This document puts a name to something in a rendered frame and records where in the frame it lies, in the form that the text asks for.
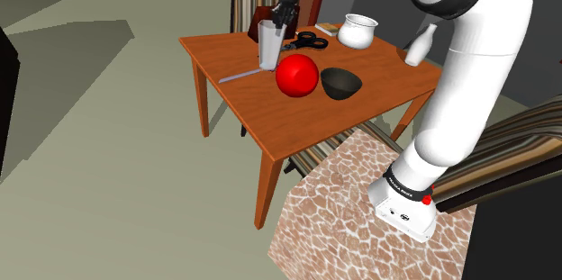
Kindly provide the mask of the striped sofa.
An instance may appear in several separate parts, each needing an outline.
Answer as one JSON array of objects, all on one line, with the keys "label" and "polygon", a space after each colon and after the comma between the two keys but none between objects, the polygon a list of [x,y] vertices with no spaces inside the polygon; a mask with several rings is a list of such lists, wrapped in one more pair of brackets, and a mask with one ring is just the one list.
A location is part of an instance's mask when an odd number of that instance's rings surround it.
[{"label": "striped sofa", "polygon": [[562,95],[485,129],[473,152],[435,183],[439,211],[453,213],[562,170]]}]

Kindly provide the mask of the dark red box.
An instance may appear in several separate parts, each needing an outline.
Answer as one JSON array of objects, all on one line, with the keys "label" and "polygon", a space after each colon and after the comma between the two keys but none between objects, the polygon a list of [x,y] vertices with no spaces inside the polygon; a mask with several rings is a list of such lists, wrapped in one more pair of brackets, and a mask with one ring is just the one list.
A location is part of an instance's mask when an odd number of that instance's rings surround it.
[{"label": "dark red box", "polygon": [[[253,15],[248,36],[258,42],[258,23],[262,20],[272,20],[272,9],[273,6],[257,6],[255,13]],[[295,7],[295,17],[292,22],[287,26],[286,33],[285,33],[285,40],[293,39],[295,36],[297,24],[298,24],[298,17],[299,17],[300,7],[297,5]]]}]

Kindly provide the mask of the patterned stone robot stand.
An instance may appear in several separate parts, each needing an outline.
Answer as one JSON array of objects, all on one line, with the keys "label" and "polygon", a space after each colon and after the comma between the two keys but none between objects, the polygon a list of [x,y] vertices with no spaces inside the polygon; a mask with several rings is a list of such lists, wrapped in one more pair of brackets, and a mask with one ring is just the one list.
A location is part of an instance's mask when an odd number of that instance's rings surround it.
[{"label": "patterned stone robot stand", "polygon": [[425,243],[380,220],[367,187],[397,156],[357,130],[288,193],[268,250],[288,280],[461,280],[476,207]]}]

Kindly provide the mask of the red ball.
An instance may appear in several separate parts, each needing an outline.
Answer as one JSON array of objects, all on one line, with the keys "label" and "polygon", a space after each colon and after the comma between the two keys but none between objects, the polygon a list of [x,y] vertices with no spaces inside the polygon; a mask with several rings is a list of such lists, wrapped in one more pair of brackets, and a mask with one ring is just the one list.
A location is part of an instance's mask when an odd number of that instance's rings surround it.
[{"label": "red ball", "polygon": [[276,68],[277,87],[290,97],[309,95],[317,87],[318,81],[317,65],[303,54],[294,54],[282,59]]}]

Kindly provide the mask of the white bottle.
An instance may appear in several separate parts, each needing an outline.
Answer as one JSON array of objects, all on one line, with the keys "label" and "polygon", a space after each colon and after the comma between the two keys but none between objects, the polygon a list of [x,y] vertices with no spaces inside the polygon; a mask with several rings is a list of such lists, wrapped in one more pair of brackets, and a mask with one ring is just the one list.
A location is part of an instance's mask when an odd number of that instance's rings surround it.
[{"label": "white bottle", "polygon": [[412,41],[404,59],[407,65],[417,67],[426,58],[432,46],[433,34],[437,28],[436,24],[429,24],[427,29]]}]

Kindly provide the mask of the white round pot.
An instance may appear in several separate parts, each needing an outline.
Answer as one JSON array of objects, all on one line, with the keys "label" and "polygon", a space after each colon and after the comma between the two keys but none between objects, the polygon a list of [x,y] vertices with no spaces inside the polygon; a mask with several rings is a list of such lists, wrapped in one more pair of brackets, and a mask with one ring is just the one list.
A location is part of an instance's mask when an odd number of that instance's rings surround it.
[{"label": "white round pot", "polygon": [[374,39],[374,30],[378,22],[361,14],[347,14],[345,22],[339,29],[338,41],[349,48],[363,50],[368,48]]}]

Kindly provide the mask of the brown wooden table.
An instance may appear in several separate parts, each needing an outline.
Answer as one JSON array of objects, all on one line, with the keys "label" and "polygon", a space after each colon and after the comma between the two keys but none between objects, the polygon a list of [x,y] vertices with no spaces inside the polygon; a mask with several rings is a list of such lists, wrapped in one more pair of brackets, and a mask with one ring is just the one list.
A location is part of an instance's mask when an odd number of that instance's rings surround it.
[{"label": "brown wooden table", "polygon": [[277,87],[271,72],[218,83],[221,78],[258,69],[258,45],[244,32],[183,37],[195,79],[202,134],[209,134],[207,87],[213,86],[262,150],[254,224],[261,229],[286,158],[397,106],[409,107],[391,137],[397,139],[436,88],[440,69],[423,61],[403,62],[403,50],[375,38],[365,50],[329,39],[326,50],[304,49],[319,68],[344,68],[363,86],[346,100],[330,99],[317,86],[292,98]]}]

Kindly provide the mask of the small tan book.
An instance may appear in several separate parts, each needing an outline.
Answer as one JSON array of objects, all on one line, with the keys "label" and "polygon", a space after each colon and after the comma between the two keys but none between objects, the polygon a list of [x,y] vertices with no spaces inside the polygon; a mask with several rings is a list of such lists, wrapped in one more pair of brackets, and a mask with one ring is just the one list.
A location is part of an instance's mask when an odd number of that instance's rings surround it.
[{"label": "small tan book", "polygon": [[333,37],[337,36],[339,33],[340,28],[331,24],[331,23],[316,23],[314,25],[319,31],[324,32],[325,34]]}]

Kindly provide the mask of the silver knife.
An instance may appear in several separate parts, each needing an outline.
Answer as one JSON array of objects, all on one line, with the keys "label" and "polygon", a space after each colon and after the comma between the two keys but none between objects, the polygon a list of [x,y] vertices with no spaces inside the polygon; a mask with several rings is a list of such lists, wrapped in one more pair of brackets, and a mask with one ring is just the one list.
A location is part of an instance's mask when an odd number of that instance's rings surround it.
[{"label": "silver knife", "polygon": [[232,81],[234,79],[247,77],[247,76],[254,75],[254,74],[257,74],[257,73],[260,73],[260,72],[274,72],[275,70],[276,70],[275,68],[272,68],[272,69],[264,69],[264,68],[253,69],[253,70],[242,72],[242,73],[232,75],[232,76],[229,76],[229,77],[221,78],[218,83],[220,83],[220,84],[225,83],[225,82],[228,82],[228,81]]}]

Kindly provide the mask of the black bowl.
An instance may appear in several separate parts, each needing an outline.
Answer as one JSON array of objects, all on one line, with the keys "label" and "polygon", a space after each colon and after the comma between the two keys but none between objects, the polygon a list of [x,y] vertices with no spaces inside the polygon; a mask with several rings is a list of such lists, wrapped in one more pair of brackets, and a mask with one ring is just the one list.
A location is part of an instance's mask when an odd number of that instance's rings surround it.
[{"label": "black bowl", "polygon": [[345,100],[362,86],[362,80],[343,68],[325,68],[320,74],[325,94],[333,100]]}]

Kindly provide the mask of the clear grey glass cup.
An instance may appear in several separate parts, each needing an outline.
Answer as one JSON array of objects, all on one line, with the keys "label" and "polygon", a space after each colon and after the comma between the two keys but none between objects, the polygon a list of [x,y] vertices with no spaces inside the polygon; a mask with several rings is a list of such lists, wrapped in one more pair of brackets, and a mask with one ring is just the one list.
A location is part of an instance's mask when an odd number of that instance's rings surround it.
[{"label": "clear grey glass cup", "polygon": [[258,57],[261,69],[276,69],[285,32],[285,24],[277,28],[271,20],[262,20],[258,23]]}]

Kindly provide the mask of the black scissors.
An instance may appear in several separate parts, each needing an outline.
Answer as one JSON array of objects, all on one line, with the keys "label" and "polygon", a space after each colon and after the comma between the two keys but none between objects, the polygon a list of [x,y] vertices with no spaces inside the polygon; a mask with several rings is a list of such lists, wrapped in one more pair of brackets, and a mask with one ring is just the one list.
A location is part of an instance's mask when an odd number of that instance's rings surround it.
[{"label": "black scissors", "polygon": [[318,38],[314,32],[299,32],[297,39],[284,45],[281,50],[296,50],[301,48],[312,48],[317,50],[326,49],[329,42],[324,38]]}]

